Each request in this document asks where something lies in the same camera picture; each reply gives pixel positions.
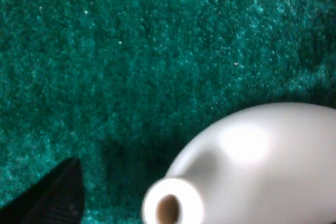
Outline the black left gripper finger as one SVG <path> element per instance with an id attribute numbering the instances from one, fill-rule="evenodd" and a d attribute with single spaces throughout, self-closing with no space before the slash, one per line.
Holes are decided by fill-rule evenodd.
<path id="1" fill-rule="evenodd" d="M 81 162 L 70 157 L 1 207 L 1 223 L 78 224 L 84 209 Z"/>

